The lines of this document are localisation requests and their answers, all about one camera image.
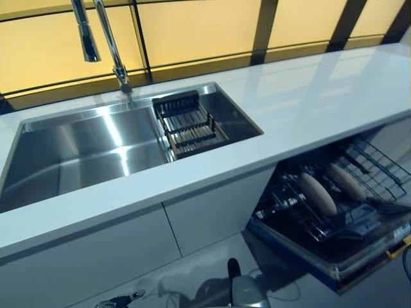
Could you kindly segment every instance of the dishwasher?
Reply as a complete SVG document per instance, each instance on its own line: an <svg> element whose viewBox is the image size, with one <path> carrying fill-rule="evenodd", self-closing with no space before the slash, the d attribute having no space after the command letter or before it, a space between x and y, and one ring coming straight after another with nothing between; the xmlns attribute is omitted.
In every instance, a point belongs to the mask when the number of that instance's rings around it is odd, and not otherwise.
<svg viewBox="0 0 411 308"><path fill-rule="evenodd" d="M248 228L343 293L401 255L410 222L407 118L279 162Z"/></svg>

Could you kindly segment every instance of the floor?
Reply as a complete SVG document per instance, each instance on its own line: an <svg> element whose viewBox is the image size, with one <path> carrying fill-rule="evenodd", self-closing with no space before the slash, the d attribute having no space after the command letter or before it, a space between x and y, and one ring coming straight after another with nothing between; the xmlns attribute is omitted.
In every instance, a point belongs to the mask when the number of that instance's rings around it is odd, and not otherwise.
<svg viewBox="0 0 411 308"><path fill-rule="evenodd" d="M242 273L258 270L241 234L236 234L70 308L93 308L102 300L140 289L146 295L129 308L227 306L227 261L232 257L239 262Z"/></svg>
<svg viewBox="0 0 411 308"><path fill-rule="evenodd" d="M267 292L272 308L411 307L411 284L400 257L337 295L245 231L70 308L93 308L140 289L146 294L129 308L224 307L229 303L227 261L232 257L242 274L255 278Z"/></svg>

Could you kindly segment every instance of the white cabinet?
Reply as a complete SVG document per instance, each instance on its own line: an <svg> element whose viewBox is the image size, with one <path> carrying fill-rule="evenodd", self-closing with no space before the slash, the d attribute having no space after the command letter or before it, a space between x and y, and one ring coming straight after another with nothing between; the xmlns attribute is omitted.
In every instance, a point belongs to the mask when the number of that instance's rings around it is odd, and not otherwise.
<svg viewBox="0 0 411 308"><path fill-rule="evenodd" d="M0 306L67 307L180 258L161 205L132 216L0 266Z"/></svg>
<svg viewBox="0 0 411 308"><path fill-rule="evenodd" d="M181 253L187 255L242 231L274 167L183 200L164 202Z"/></svg>

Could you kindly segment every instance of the sink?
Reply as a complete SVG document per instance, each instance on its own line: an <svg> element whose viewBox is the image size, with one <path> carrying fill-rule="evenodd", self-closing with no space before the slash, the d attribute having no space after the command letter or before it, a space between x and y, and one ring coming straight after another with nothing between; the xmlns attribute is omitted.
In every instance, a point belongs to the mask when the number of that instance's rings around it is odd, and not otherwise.
<svg viewBox="0 0 411 308"><path fill-rule="evenodd" d="M216 147L262 134L216 83L23 121L0 178L0 212L178 159L153 102L193 90L225 136Z"/></svg>

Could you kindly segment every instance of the chrome faucet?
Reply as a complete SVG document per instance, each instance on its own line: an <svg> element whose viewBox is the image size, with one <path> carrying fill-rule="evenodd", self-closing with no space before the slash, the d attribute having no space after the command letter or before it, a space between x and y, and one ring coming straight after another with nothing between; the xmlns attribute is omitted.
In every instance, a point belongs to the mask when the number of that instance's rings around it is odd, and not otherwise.
<svg viewBox="0 0 411 308"><path fill-rule="evenodd" d="M109 20L107 18L106 11L104 9L104 4L102 0L93 0L100 20L101 26L103 27L104 35L109 45L111 57L114 61L113 72L116 74L118 82L120 84L120 90L122 93L127 95L128 100L131 102L131 92L132 87L128 79L127 71L123 63L121 62L120 55L117 50L116 42L114 41L113 33L111 32L111 27ZM80 32L80 40L83 47L84 60L87 62L97 62L100 61L100 55L98 53L96 42L92 35L92 31L89 26L89 20L85 13L83 0L71 0L73 5L73 11L76 16L78 31Z"/></svg>

